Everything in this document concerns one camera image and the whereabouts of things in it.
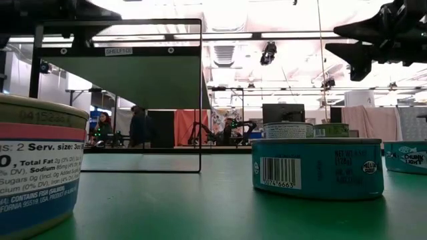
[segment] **red stripe on label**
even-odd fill
[[[86,130],[23,123],[0,123],[0,138],[85,140]]]

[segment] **food can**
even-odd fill
[[[384,155],[390,171],[427,174],[427,141],[387,141]]]
[[[0,94],[0,239],[27,239],[71,216],[89,115]]]
[[[384,190],[380,139],[252,141],[255,188],[312,199],[361,200]]]
[[[348,124],[325,123],[314,125],[314,137],[349,137]]]
[[[300,122],[267,123],[264,124],[264,137],[266,139],[313,137],[313,125]]]

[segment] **ceiling duct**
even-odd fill
[[[242,32],[248,18],[247,0],[209,0],[203,2],[206,31],[209,33]],[[218,67],[231,67],[234,64],[235,45],[213,45],[213,62]]]

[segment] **woman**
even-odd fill
[[[95,127],[95,136],[97,141],[108,140],[108,134],[113,133],[113,128],[111,127],[111,119],[106,112],[101,112],[99,116],[98,124]]]

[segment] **dark jacket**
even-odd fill
[[[129,135],[133,146],[151,142],[155,137],[155,129],[151,117],[145,116],[144,113],[134,115],[131,120]]]

